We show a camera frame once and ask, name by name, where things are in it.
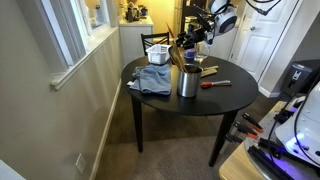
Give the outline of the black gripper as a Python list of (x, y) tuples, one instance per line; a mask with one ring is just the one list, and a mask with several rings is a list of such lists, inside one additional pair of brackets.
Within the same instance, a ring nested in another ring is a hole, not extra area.
[(197, 43), (204, 41), (208, 45), (213, 44), (214, 39), (214, 22), (210, 16), (197, 15), (197, 21), (200, 24), (199, 28), (192, 32), (182, 32), (177, 36), (175, 44), (178, 47), (183, 47), (185, 50), (192, 49)]

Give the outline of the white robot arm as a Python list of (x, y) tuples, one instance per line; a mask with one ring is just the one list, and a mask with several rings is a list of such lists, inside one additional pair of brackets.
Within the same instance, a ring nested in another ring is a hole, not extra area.
[(197, 5), (192, 8), (196, 12), (199, 27), (191, 32), (181, 32), (175, 40), (175, 44), (185, 50), (202, 41), (211, 46), (216, 36), (229, 32), (236, 25), (237, 15), (231, 0), (211, 0), (208, 10)]

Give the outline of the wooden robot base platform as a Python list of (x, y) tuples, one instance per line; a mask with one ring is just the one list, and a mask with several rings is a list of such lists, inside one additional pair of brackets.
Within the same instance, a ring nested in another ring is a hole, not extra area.
[(220, 166), (221, 180), (267, 180), (254, 166), (247, 153), (248, 141), (244, 140)]

